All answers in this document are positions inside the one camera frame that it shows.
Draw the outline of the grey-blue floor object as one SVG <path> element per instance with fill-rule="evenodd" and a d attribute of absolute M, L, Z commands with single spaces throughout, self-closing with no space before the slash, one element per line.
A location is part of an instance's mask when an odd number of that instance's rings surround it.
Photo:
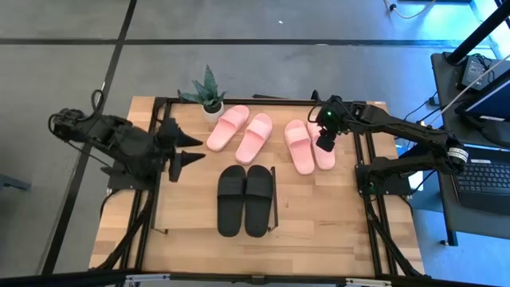
<path fill-rule="evenodd" d="M 30 189 L 30 184 L 23 182 L 21 180 L 9 177 L 7 175 L 0 174 L 0 191 L 4 188 L 12 187 L 22 191 L 27 191 Z"/>

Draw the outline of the white paper sheet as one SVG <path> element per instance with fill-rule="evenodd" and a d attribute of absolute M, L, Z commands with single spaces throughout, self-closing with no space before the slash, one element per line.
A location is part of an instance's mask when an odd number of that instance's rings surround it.
<path fill-rule="evenodd" d="M 409 184 L 410 184 L 410 189 L 422 191 L 423 190 L 423 182 L 422 182 L 423 179 L 424 179 L 424 175 L 423 175 L 422 171 L 418 171 L 418 172 L 414 173 L 413 175 L 411 175 L 408 178 Z"/>

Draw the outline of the wooden shelf black legs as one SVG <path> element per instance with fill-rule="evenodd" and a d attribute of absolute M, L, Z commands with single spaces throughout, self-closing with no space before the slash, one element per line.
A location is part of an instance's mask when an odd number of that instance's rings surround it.
<path fill-rule="evenodd" d="M 278 227 L 276 172 L 273 167 L 267 169 L 273 176 L 273 201 L 266 234 Z M 154 228 L 171 232 L 202 231 L 221 236 L 217 229 L 217 192 L 218 180 L 224 170 L 205 174 L 202 179 L 181 178 L 179 183 L 162 185 L 156 204 Z M 247 234 L 245 192 L 241 228 L 236 236 L 241 233 Z"/>

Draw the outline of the black equipment cart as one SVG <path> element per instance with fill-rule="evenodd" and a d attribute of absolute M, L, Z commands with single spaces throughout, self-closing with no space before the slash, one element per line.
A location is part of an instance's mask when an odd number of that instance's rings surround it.
<path fill-rule="evenodd" d="M 457 88 L 457 82 L 461 77 L 463 66 L 454 66 L 447 63 L 445 56 L 448 55 L 449 53 L 434 53 L 430 57 L 441 106 L 447 105 L 461 93 L 461 90 Z M 486 140 L 472 125 L 455 113 L 455 108 L 461 105 L 462 100 L 471 99 L 474 96 L 474 92 L 467 91 L 459 97 L 446 112 L 440 115 L 439 119 L 442 120 L 442 126 L 445 130 L 452 132 L 464 144 L 503 148 L 503 146 Z M 484 125 L 484 131 L 493 139 L 510 144 L 509 122 L 487 120 Z"/>

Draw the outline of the black laptop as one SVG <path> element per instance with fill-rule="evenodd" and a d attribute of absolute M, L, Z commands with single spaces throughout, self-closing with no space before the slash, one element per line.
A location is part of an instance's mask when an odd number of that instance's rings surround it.
<path fill-rule="evenodd" d="M 510 162 L 474 159 L 453 183 L 461 206 L 510 216 Z"/>

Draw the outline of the black power adapter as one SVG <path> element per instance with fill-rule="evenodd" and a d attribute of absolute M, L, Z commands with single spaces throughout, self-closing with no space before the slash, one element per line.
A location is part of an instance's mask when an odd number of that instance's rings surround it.
<path fill-rule="evenodd" d="M 480 91 L 486 86 L 488 76 L 485 72 L 489 68 L 489 61 L 481 54 L 469 56 L 464 63 L 460 84 L 463 88 L 470 85 L 472 90 Z"/>

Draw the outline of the thin white rod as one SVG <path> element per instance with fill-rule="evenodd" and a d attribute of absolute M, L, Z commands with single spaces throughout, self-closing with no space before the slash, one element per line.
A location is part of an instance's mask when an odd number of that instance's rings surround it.
<path fill-rule="evenodd" d="M 510 57 L 498 61 L 479 53 L 467 56 L 454 79 L 448 111 L 477 120 L 510 121 Z"/>

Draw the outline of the potted snake plant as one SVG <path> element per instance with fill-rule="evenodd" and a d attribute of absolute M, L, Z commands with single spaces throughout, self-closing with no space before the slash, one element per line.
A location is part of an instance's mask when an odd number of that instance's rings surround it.
<path fill-rule="evenodd" d="M 196 92 L 181 92 L 178 90 L 178 98 L 182 101 L 201 105 L 206 120 L 210 123 L 217 123 L 219 117 L 224 113 L 223 100 L 226 92 L 218 92 L 218 84 L 212 69 L 207 65 L 203 82 L 192 80 L 192 84 Z"/>

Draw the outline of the pink rubber slide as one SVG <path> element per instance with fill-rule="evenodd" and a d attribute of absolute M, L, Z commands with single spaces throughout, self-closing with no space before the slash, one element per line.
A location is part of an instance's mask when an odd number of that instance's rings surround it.
<path fill-rule="evenodd" d="M 210 133 L 206 141 L 207 147 L 211 151 L 221 151 L 245 124 L 249 114 L 250 110 L 245 105 L 235 105 L 226 110 Z"/>
<path fill-rule="evenodd" d="M 265 113 L 256 114 L 245 129 L 245 134 L 235 153 L 236 160 L 244 165 L 253 162 L 271 136 L 273 122 Z"/>
<path fill-rule="evenodd" d="M 310 175 L 315 170 L 311 138 L 302 120 L 291 120 L 284 129 L 284 139 L 296 171 Z"/>
<path fill-rule="evenodd" d="M 320 127 L 315 123 L 307 123 L 308 133 L 312 139 L 312 150 L 316 165 L 321 170 L 331 170 L 335 166 L 335 152 L 325 151 L 317 146 L 320 137 Z"/>

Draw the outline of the dark monitor screen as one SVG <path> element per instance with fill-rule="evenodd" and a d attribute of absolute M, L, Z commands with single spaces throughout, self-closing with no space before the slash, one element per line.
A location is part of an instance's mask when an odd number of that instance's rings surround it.
<path fill-rule="evenodd" d="M 457 107 L 455 113 L 475 119 L 510 121 L 510 69 Z"/>

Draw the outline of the black diagonal beam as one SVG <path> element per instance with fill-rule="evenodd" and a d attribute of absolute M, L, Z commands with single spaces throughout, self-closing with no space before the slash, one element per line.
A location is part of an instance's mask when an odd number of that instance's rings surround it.
<path fill-rule="evenodd" d="M 451 65 L 462 61 L 493 30 L 510 17 L 510 0 L 504 0 L 500 6 L 476 28 L 445 60 Z"/>

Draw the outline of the silver frame bracket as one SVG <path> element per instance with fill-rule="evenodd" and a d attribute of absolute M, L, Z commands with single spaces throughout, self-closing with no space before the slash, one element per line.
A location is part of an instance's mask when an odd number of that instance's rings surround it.
<path fill-rule="evenodd" d="M 170 279 L 171 275 L 169 273 L 131 274 L 125 277 L 124 282 L 131 285 L 139 285 L 147 281 L 165 281 Z"/>
<path fill-rule="evenodd" d="M 347 278 L 345 287 L 392 287 L 392 284 L 390 281 L 366 278 Z"/>

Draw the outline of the black rubber slide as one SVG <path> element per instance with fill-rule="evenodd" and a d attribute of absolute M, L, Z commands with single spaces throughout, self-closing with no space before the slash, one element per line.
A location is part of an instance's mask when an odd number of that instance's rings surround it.
<path fill-rule="evenodd" d="M 223 237 L 234 237 L 241 228 L 245 181 L 245 169 L 240 165 L 227 167 L 219 177 L 217 229 Z"/>
<path fill-rule="evenodd" d="M 254 238 L 263 237 L 269 227 L 273 201 L 273 176 L 261 165 L 249 168 L 245 187 L 245 232 Z"/>

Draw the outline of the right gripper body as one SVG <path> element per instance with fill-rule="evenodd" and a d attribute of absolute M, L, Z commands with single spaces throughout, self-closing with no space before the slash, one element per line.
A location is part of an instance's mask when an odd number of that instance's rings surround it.
<path fill-rule="evenodd" d="M 316 141 L 316 146 L 320 149 L 330 152 L 335 147 L 335 139 L 339 133 L 335 125 L 319 125 L 319 136 Z"/>

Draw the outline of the black laptop desk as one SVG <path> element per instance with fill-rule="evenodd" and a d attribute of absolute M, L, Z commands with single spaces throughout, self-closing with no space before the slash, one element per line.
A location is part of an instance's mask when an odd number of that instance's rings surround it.
<path fill-rule="evenodd" d="M 467 164 L 474 159 L 510 162 L 510 149 L 470 144 L 466 149 L 469 153 Z M 458 232 L 510 239 L 510 216 L 461 206 L 456 198 L 453 177 L 443 174 L 438 176 L 447 233 L 447 239 L 442 243 L 455 246 Z"/>

